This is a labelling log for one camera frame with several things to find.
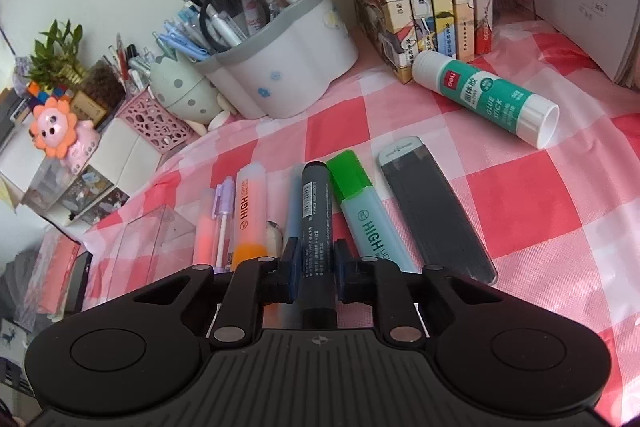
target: red logo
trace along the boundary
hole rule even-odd
[[[458,81],[460,80],[460,74],[455,71],[447,70],[444,74],[443,84],[449,89],[456,90],[458,88]]]

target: glue stick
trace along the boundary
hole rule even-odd
[[[231,269],[267,253],[267,171],[249,163],[236,178],[235,248]]]
[[[556,131],[560,109],[555,103],[438,52],[418,54],[414,80],[484,116],[536,149],[544,148]]]

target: glue stick label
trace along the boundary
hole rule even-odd
[[[508,80],[452,60],[442,71],[440,92],[515,134],[522,106],[532,95]]]

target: pink highlighter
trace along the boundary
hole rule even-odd
[[[196,225],[196,241],[193,247],[193,264],[215,265],[215,247],[218,245],[218,223],[214,219],[216,202],[220,199],[221,185],[206,188],[200,198],[200,212]]]

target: orange highlighter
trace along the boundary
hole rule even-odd
[[[243,167],[236,178],[235,245],[231,270],[267,254],[267,171],[261,163]]]

